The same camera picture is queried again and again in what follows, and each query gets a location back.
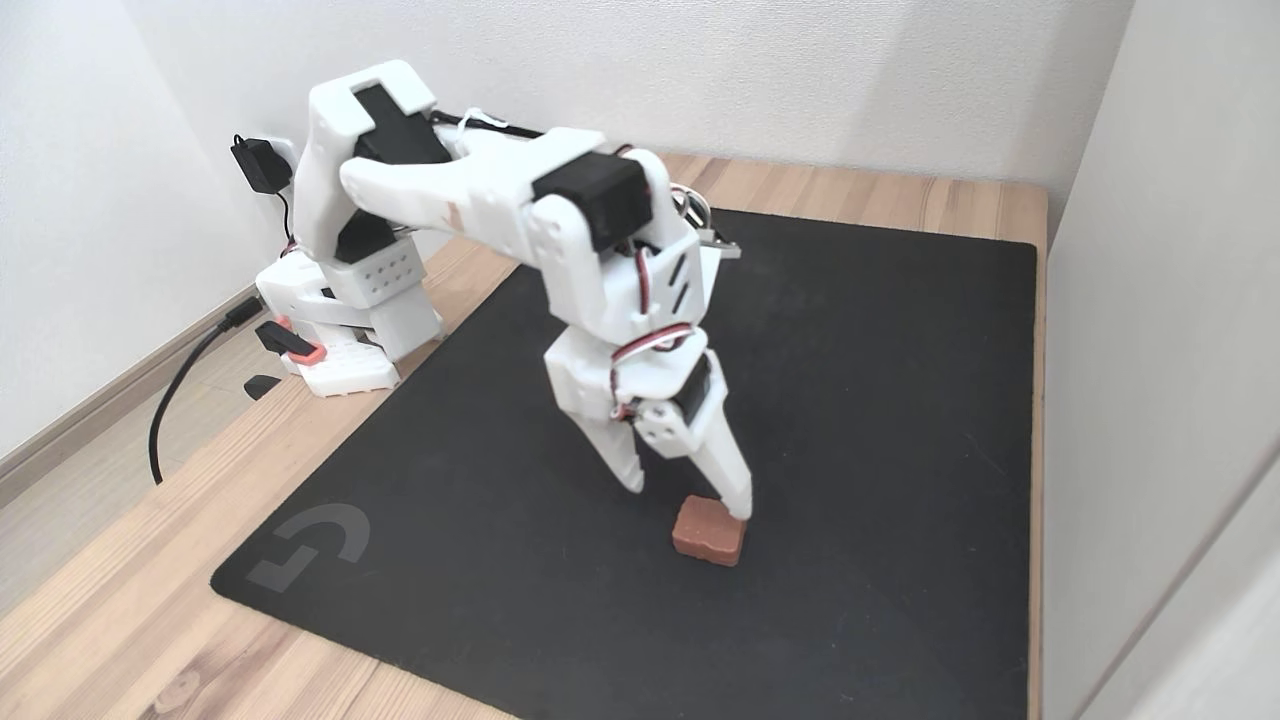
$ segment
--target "mouse pad logo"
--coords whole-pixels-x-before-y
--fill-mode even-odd
[[[280,527],[271,530],[271,534],[292,539],[300,530],[321,523],[333,523],[342,528],[342,550],[338,551],[338,557],[347,562],[360,560],[360,556],[365,553],[365,546],[369,544],[369,518],[355,505],[332,502],[308,507],[280,523]],[[317,555],[320,555],[319,550],[303,544],[293,551],[284,565],[276,565],[268,560],[259,561],[250,570],[247,579],[264,588],[284,592]]]

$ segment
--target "red brick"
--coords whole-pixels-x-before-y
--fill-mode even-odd
[[[680,506],[671,541],[676,552],[732,568],[742,553],[746,523],[728,514],[718,500],[689,496]]]

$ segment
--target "power adapter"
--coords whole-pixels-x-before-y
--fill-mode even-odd
[[[232,155],[253,192],[275,195],[293,181],[293,168],[271,147],[270,141],[257,137],[246,140],[237,135]]]

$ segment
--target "wooden table surface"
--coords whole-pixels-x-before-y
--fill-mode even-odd
[[[717,208],[1029,242],[1039,250],[1028,688],[1039,706],[1046,193],[666,155]],[[457,327],[512,261],[454,238],[428,290]],[[433,347],[406,361],[408,370]],[[0,717],[509,717],[214,594],[214,569],[387,397],[291,377],[0,620]]]

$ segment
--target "black mouse pad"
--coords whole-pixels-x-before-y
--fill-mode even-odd
[[[214,589],[526,720],[1025,717],[1036,249],[716,218],[737,568],[672,550],[691,462],[634,496],[557,410],[520,269]]]

